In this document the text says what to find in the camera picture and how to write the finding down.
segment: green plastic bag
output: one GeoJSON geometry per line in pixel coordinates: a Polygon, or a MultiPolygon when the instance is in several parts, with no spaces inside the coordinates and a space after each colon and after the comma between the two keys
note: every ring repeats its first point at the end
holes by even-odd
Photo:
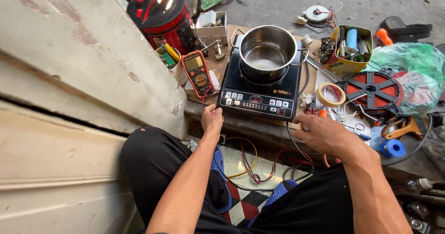
{"type": "Polygon", "coordinates": [[[396,43],[372,52],[363,71],[392,69],[401,84],[404,115],[428,112],[437,105],[445,89],[445,56],[434,46],[422,43],[396,43]]]}

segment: pot rim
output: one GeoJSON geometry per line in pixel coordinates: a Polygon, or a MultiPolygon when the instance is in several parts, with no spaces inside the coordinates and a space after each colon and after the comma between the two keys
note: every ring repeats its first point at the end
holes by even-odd
{"type": "Polygon", "coordinates": [[[292,61],[295,59],[295,57],[297,56],[297,51],[298,51],[297,40],[294,38],[294,36],[292,36],[292,34],[291,34],[290,32],[288,32],[287,30],[285,30],[285,29],[283,29],[283,28],[281,28],[281,27],[279,27],[279,26],[257,26],[257,27],[255,27],[255,28],[250,29],[246,34],[244,34],[244,37],[242,37],[241,42],[239,43],[240,47],[242,46],[242,42],[244,41],[244,38],[246,38],[246,36],[247,36],[249,33],[253,32],[254,30],[256,30],[256,29],[258,29],[258,28],[263,28],[263,27],[274,27],[274,28],[277,28],[277,29],[280,29],[280,30],[286,32],[287,35],[288,35],[289,37],[292,38],[292,40],[294,41],[294,44],[295,44],[295,52],[294,52],[293,57],[292,57],[287,63],[285,63],[285,64],[284,64],[283,66],[281,66],[281,67],[278,67],[278,68],[275,68],[275,69],[272,69],[272,70],[264,70],[264,69],[256,68],[255,66],[252,66],[251,64],[249,64],[249,63],[244,59],[244,56],[242,55],[242,53],[241,53],[241,49],[240,49],[240,50],[239,50],[239,55],[240,55],[240,57],[241,57],[243,63],[247,64],[249,67],[252,67],[252,68],[255,69],[255,70],[258,70],[258,71],[266,71],[266,72],[278,71],[278,70],[281,70],[282,68],[284,68],[284,67],[286,67],[286,66],[289,66],[289,65],[292,63],[292,61]]]}

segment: concrete floor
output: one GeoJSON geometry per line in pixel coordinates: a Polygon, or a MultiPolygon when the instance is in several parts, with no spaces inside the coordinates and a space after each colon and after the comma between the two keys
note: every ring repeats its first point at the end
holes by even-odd
{"type": "MultiPolygon", "coordinates": [[[[375,32],[379,24],[388,16],[398,16],[405,24],[432,24],[431,36],[422,42],[434,45],[445,43],[445,0],[242,0],[232,1],[227,5],[217,5],[214,10],[227,11],[230,24],[255,27],[275,25],[287,30],[295,29],[294,35],[311,38],[323,38],[331,34],[332,29],[317,29],[306,25],[292,24],[292,18],[302,15],[302,11],[313,5],[333,7],[337,11],[338,25],[354,25],[368,28],[375,32]]],[[[191,9],[193,0],[187,0],[191,9]]]]}

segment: wall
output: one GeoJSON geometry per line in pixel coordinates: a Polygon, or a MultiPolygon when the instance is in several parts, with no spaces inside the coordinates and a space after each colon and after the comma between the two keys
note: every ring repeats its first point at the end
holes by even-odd
{"type": "Polygon", "coordinates": [[[1,96],[122,132],[185,134],[185,92],[115,0],[0,4],[1,96]]]}
{"type": "Polygon", "coordinates": [[[0,102],[0,233],[121,234],[125,140],[0,102]]]}

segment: yellow wire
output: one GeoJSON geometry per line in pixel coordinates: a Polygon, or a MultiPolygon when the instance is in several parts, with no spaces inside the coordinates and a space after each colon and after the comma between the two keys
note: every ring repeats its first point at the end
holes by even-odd
{"type": "Polygon", "coordinates": [[[253,146],[253,149],[255,150],[255,161],[253,162],[253,165],[250,167],[250,169],[248,169],[247,171],[244,171],[244,172],[242,172],[242,173],[240,173],[240,174],[227,176],[228,178],[233,178],[233,177],[236,177],[236,176],[240,176],[240,175],[246,174],[247,172],[249,172],[249,171],[255,166],[255,164],[256,164],[256,160],[257,160],[257,158],[258,158],[258,153],[256,152],[256,147],[255,147],[255,145],[254,145],[250,140],[245,139],[245,138],[243,138],[243,137],[237,137],[237,136],[235,136],[235,137],[229,137],[229,138],[226,139],[226,140],[230,140],[230,139],[234,139],[234,138],[244,139],[244,140],[248,141],[249,143],[251,143],[251,145],[253,146]]]}

